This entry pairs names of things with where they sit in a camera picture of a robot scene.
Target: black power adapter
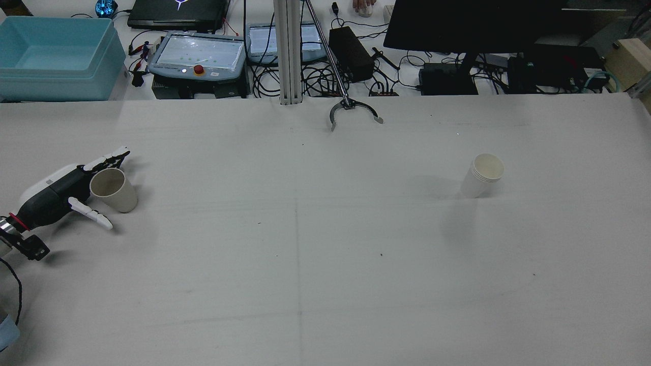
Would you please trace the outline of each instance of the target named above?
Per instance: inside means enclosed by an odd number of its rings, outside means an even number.
[[[330,29],[329,38],[330,49],[353,83],[373,77],[373,59],[350,27]]]

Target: black laptop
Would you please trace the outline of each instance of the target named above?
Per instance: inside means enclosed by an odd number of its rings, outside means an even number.
[[[127,24],[137,29],[215,31],[228,0],[136,0]]]

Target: blue cloth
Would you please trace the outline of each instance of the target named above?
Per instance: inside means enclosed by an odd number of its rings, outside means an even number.
[[[14,323],[14,320],[11,319],[10,315],[0,323],[0,350],[5,349],[8,345],[12,344],[18,336],[20,335],[20,330]]]

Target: light blue plastic bin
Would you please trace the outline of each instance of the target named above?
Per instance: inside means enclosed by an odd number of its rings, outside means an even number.
[[[109,19],[9,16],[0,24],[0,100],[108,100],[125,57]]]

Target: red ring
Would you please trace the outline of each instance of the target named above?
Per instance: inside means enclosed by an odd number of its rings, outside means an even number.
[[[12,219],[16,220],[16,222],[19,223],[20,226],[22,226],[23,228],[25,228],[25,230],[29,231],[29,228],[27,227],[27,225],[25,225],[24,222],[20,221],[20,219],[19,219],[16,215],[14,215],[14,214],[12,214],[11,212],[9,212],[9,216],[10,216]]]

